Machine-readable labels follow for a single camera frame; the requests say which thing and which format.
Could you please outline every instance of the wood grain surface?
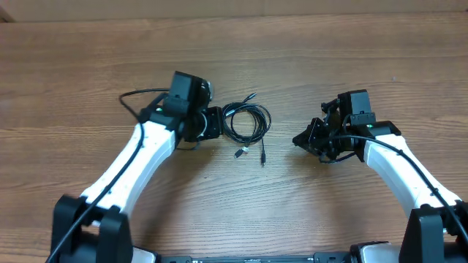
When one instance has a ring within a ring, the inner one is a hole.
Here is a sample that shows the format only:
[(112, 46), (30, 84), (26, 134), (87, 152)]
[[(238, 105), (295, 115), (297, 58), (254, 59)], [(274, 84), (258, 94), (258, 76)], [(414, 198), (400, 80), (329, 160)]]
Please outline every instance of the wood grain surface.
[(464, 12), (468, 0), (0, 0), (9, 22)]
[(56, 201), (91, 185), (132, 133), (118, 95), (168, 87), (175, 70), (210, 80), (212, 105), (258, 93), (273, 116), (267, 164), (259, 145), (234, 159), (227, 138), (176, 151), (137, 202), (135, 245), (243, 256), (400, 243), (407, 219), (373, 170), (319, 164), (291, 141), (321, 102), (366, 88), (377, 119), (467, 199), (467, 25), (461, 12), (1, 24), (0, 261), (44, 261)]

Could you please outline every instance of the white arm link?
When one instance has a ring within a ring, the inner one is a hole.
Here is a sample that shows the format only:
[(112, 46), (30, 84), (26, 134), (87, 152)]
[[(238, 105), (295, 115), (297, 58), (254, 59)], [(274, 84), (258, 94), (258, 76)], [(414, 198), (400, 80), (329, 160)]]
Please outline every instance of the white arm link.
[[(114, 187), (99, 201), (98, 207), (108, 209), (116, 205), (121, 208), (121, 213), (130, 217), (138, 197), (153, 176), (154, 171), (174, 151), (176, 146), (174, 131), (168, 131), (166, 126), (150, 121), (144, 123), (143, 127), (145, 129), (143, 147)], [(140, 124), (137, 124), (132, 138), (117, 156), (117, 159), (96, 183), (81, 194), (81, 196), (88, 197), (87, 203), (90, 204), (96, 199), (128, 161), (137, 147), (140, 135)]]
[[(376, 139), (403, 150), (419, 166), (432, 185), (439, 189), (440, 194), (449, 205), (455, 205), (455, 200), (460, 199), (460, 197), (440, 184), (416, 159), (402, 136), (387, 134), (377, 136)], [(419, 208), (424, 204), (432, 207), (442, 207), (442, 204), (432, 195), (431, 190), (411, 164), (396, 152), (378, 143), (367, 141), (364, 149), (364, 161), (387, 183), (387, 186), (403, 207), (407, 217), (410, 216), (411, 209)]]

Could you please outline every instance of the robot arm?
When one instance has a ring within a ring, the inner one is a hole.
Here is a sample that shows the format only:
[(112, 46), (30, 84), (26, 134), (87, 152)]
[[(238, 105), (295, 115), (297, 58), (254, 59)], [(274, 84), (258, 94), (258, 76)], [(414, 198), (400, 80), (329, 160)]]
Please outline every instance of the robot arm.
[[(386, 134), (376, 136), (376, 139), (403, 150), (420, 167), (432, 185), (439, 189), (439, 193), (449, 205), (455, 205), (455, 200), (460, 200), (460, 197), (448, 191), (416, 159), (402, 136)], [(432, 194), (410, 163), (394, 151), (368, 141), (364, 148), (364, 161), (385, 181), (408, 218), (413, 208), (419, 208), (424, 204), (442, 207), (440, 201)]]
[[(148, 91), (162, 90), (132, 91), (121, 97)], [(57, 202), (48, 262), (156, 261), (153, 253), (133, 247), (129, 217), (157, 167), (181, 139), (199, 142), (222, 134), (222, 109), (208, 107), (212, 94), (208, 81), (176, 72), (169, 93), (160, 94), (139, 115), (121, 101), (139, 124), (96, 183), (77, 199), (64, 195)], [(91, 223), (99, 226), (99, 235), (82, 231)]]
[[(130, 217), (138, 197), (157, 167), (175, 150), (176, 133), (174, 131), (169, 131), (166, 126), (151, 121), (145, 122), (143, 128), (146, 134), (143, 147), (112, 190), (99, 201), (98, 207), (109, 209), (115, 205), (121, 208), (121, 213)], [(140, 134), (140, 125), (136, 125), (127, 146), (109, 169), (81, 194), (82, 197), (86, 197), (86, 203), (91, 204), (122, 168), (135, 151)]]
[(357, 155), (380, 175), (395, 194), (407, 217), (413, 208), (420, 208), (421, 205), (442, 207), (414, 167), (394, 150), (369, 140), (329, 139), (346, 134), (372, 138), (392, 145), (409, 156), (449, 205), (455, 205), (456, 200), (460, 200), (416, 159), (401, 132), (390, 121), (376, 121), (367, 91), (339, 94), (338, 99), (322, 104), (322, 110), (327, 113), (324, 121), (314, 118), (307, 130), (293, 139), (296, 145), (319, 156), (321, 162), (334, 163), (340, 160), (337, 158), (340, 153), (352, 151), (351, 155)]
[[(408, 217), (401, 247), (389, 242), (352, 245), (340, 257), (343, 262), (468, 262), (463, 252), (468, 245), (468, 204), (416, 159), (393, 123), (376, 121), (367, 91), (339, 94), (323, 103), (322, 111), (326, 117), (312, 119), (293, 143), (327, 164), (356, 155), (380, 175)], [(338, 158), (345, 151), (352, 153)], [(444, 244), (444, 232), (458, 236), (457, 242)]]

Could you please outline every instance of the black bracket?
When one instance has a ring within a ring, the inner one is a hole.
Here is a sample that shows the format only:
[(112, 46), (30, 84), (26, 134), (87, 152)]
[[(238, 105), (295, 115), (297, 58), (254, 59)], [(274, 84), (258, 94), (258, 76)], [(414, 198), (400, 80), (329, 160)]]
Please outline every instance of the black bracket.
[[(62, 196), (53, 211), (52, 243), (53, 251), (59, 241), (68, 232), (71, 225), (88, 207), (86, 198), (78, 199)], [(110, 209), (95, 207), (83, 225), (89, 226), (94, 220), (100, 221), (99, 236), (84, 232), (79, 226), (61, 247), (56, 263), (130, 263), (133, 257), (133, 245), (127, 215), (121, 214), (120, 208)]]
[(401, 244), (400, 263), (444, 262), (443, 222), (439, 211), (429, 205), (411, 210)]

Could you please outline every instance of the black wire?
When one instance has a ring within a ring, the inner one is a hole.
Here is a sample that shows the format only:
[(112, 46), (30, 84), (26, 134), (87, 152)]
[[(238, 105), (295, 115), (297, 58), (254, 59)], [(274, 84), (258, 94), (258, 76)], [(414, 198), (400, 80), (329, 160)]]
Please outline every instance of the black wire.
[(462, 236), (465, 245), (468, 245), (468, 234), (463, 225), (461, 224), (460, 220), (458, 217), (455, 215), (455, 212), (453, 211), (453, 208), (445, 201), (445, 199), (440, 195), (439, 190), (435, 188), (432, 183), (429, 181), (429, 179), (424, 175), (424, 172), (419, 168), (419, 166), (407, 155), (404, 153), (403, 150), (399, 150), (398, 148), (393, 147), (392, 145), (389, 145), (385, 142), (368, 138), (368, 137), (363, 137), (363, 136), (358, 136), (358, 135), (339, 135), (339, 136), (334, 136), (334, 137), (329, 137), (328, 141), (331, 140), (339, 140), (339, 139), (358, 139), (358, 140), (367, 140), (370, 142), (375, 142), (377, 144), (380, 144), (381, 146), (384, 146), (397, 154), (399, 154), (401, 157), (405, 158), (409, 164), (415, 169), (415, 171), (419, 174), (421, 179), (423, 179), (424, 183), (427, 185), (427, 187), (431, 190), (431, 192), (434, 194), (434, 196), (439, 200), (439, 202), (445, 207), (445, 209), (448, 211), (450, 216), (453, 218), (455, 221), (456, 226), (460, 230), (460, 235)]
[(350, 154), (348, 154), (346, 156), (343, 156), (341, 158), (338, 158), (336, 160), (327, 161), (327, 160), (325, 160), (325, 153), (323, 153), (321, 156), (319, 156), (319, 161), (322, 164), (336, 164), (336, 163), (339, 163), (340, 161), (344, 161), (346, 159), (349, 159), (349, 158), (351, 158), (351, 157), (353, 157), (355, 155), (356, 155), (356, 153), (350, 153)]
[(85, 217), (93, 210), (94, 207), (96, 207), (97, 203), (101, 201), (101, 199), (110, 191), (110, 189), (116, 184), (117, 180), (124, 174), (125, 170), (130, 166), (132, 161), (135, 159), (135, 157), (138, 154), (138, 151), (140, 150), (141, 146), (143, 146), (143, 140), (145, 138), (145, 130), (143, 128), (143, 124), (140, 122), (140, 119), (138, 117), (138, 114), (129, 106), (127, 103), (124, 102), (123, 98), (126, 96), (134, 95), (134, 94), (141, 94), (145, 92), (164, 92), (164, 91), (169, 91), (166, 88), (149, 88), (149, 89), (144, 89), (144, 90), (138, 90), (138, 91), (130, 91), (127, 93), (124, 93), (118, 97), (118, 100), (124, 106), (132, 115), (135, 117), (140, 124), (140, 139), (138, 140), (138, 144), (136, 149), (133, 151), (132, 155), (130, 156), (129, 160), (123, 165), (123, 167), (118, 171), (117, 175), (111, 180), (111, 182), (104, 187), (104, 190), (99, 194), (99, 196), (96, 197), (96, 199), (86, 208), (86, 210), (81, 214), (80, 217), (73, 223), (73, 225), (68, 229), (68, 232), (62, 237), (60, 242), (58, 242), (57, 246), (55, 249), (50, 253), (50, 256), (47, 258), (45, 261), (46, 263), (51, 263), (53, 262), (56, 254), (60, 251), (60, 248), (64, 245), (65, 241), (73, 234), (73, 232), (81, 225), (81, 222), (85, 219)]
[[(232, 102), (222, 108), (222, 121), (224, 124), (224, 134), (234, 142), (242, 143), (245, 147), (249, 147), (252, 143), (262, 141), (262, 163), (265, 163), (265, 143), (263, 137), (268, 132), (271, 126), (271, 115), (269, 111), (262, 105), (247, 103), (257, 94), (248, 95), (242, 102)], [(237, 133), (234, 129), (234, 115), (240, 112), (248, 112), (254, 118), (254, 130), (251, 136), (243, 136)], [(227, 125), (226, 119), (231, 117), (230, 126)]]
[(350, 116), (351, 116), (351, 114), (348, 114), (348, 115), (346, 115), (346, 116), (344, 117), (344, 119), (343, 119), (343, 124), (342, 124), (342, 126), (343, 126), (343, 130), (344, 130), (344, 133), (345, 133), (345, 134), (348, 133), (348, 131), (346, 130), (346, 124), (347, 124), (348, 118), (349, 118)]
[(179, 147), (177, 147), (177, 150), (198, 150), (198, 147), (200, 147), (200, 140), (197, 140), (197, 144), (192, 148), (179, 148)]
[(330, 115), (331, 115), (331, 107), (328, 108), (327, 110), (327, 115), (325, 116), (325, 118), (323, 119), (323, 123), (325, 125), (328, 125), (328, 119), (330, 118)]

